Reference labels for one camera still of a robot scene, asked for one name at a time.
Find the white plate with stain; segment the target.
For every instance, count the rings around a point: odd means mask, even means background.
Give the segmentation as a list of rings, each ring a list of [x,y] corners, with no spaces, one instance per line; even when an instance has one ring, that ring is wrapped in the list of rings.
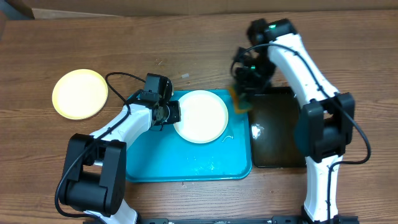
[[[178,102],[181,117],[174,128],[184,140],[205,144],[225,131],[229,115],[220,96],[206,90],[195,90],[184,94]]]

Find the green yellow sponge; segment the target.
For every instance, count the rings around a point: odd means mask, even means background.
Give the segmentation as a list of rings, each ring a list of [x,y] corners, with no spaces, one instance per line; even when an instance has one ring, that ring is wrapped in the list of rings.
[[[229,94],[233,102],[233,108],[236,114],[247,113],[252,109],[252,104],[248,101],[245,93],[240,92],[237,85],[231,85],[228,88]]]

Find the yellow plate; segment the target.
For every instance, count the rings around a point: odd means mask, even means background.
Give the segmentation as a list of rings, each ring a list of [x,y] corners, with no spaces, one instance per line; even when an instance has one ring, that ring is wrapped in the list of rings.
[[[52,103],[61,116],[80,120],[94,116],[105,105],[108,86],[99,73],[89,69],[73,70],[54,86]]]

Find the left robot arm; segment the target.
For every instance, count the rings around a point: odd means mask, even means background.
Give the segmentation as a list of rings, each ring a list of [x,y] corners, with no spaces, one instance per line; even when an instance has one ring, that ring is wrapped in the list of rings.
[[[137,90],[105,127],[70,138],[54,195],[59,214],[95,223],[137,223],[138,212],[124,199],[127,150],[151,127],[180,120],[172,95],[172,90]]]

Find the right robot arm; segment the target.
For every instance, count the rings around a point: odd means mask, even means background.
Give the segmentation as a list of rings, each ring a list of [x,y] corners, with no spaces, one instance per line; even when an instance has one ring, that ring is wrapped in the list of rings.
[[[251,22],[246,35],[250,48],[240,47],[230,72],[235,83],[229,92],[237,113],[249,111],[251,96],[265,93],[279,68],[299,104],[294,130],[297,149],[307,166],[307,194],[302,207],[305,223],[355,223],[336,206],[338,169],[352,140],[355,102],[340,93],[307,53],[300,34],[288,19]]]

